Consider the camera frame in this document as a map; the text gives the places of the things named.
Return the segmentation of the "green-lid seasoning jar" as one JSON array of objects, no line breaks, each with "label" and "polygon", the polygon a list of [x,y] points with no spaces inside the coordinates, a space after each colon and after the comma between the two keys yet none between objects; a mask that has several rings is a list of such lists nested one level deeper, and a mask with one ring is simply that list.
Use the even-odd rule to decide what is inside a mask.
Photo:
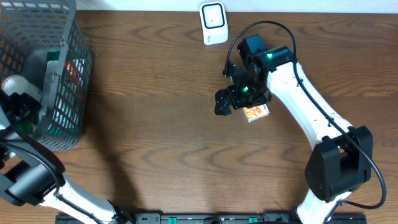
[{"label": "green-lid seasoning jar", "polygon": [[28,121],[21,121],[20,123],[17,124],[17,128],[26,135],[30,135],[34,131],[32,124]]}]

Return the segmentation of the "white cylindrical container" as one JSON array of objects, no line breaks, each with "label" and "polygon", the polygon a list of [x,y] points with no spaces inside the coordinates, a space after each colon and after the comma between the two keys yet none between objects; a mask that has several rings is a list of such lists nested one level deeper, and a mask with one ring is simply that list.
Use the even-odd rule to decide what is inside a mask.
[{"label": "white cylindrical container", "polygon": [[1,84],[1,89],[8,96],[11,96],[13,93],[19,95],[27,93],[38,102],[42,99],[42,91],[21,75],[13,75],[6,78]]}]

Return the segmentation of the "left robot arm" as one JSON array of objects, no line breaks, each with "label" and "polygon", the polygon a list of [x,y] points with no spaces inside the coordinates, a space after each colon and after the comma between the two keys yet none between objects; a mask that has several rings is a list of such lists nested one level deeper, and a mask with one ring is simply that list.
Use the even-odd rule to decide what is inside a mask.
[{"label": "left robot arm", "polygon": [[39,103],[27,94],[1,92],[1,109],[7,121],[1,130],[1,147],[20,162],[1,175],[1,197],[9,203],[50,207],[82,223],[135,223],[109,200],[98,198],[72,182],[60,159],[20,129]]}]

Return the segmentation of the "orange Kleenex tissue pack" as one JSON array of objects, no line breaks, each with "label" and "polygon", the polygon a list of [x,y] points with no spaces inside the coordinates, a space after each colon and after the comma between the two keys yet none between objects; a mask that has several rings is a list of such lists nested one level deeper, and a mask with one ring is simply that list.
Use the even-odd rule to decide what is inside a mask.
[{"label": "orange Kleenex tissue pack", "polygon": [[250,123],[257,119],[268,116],[270,113],[270,110],[266,104],[263,104],[263,105],[259,105],[259,106],[253,106],[251,108],[244,107],[243,112],[244,112],[248,122]]}]

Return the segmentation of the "green 3M gloves package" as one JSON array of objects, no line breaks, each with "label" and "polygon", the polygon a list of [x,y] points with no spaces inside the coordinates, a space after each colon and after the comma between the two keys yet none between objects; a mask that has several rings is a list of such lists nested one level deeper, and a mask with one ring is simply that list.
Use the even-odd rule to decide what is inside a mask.
[{"label": "green 3M gloves package", "polygon": [[81,52],[70,52],[62,69],[55,99],[53,120],[64,131],[78,134],[83,124],[92,60]]}]

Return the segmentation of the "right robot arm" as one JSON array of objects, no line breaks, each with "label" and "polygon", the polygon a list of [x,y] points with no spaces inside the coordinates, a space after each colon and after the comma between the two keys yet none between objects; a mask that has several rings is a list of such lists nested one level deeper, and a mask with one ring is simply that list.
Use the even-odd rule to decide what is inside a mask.
[{"label": "right robot arm", "polygon": [[227,63],[232,85],[217,91],[215,114],[245,109],[248,119],[265,115],[276,96],[305,133],[312,153],[305,167],[309,191],[289,218],[291,223],[365,223],[365,218],[334,214],[347,197],[369,181],[373,136],[342,118],[309,82],[286,46],[268,49],[259,35],[238,44],[243,66]]}]

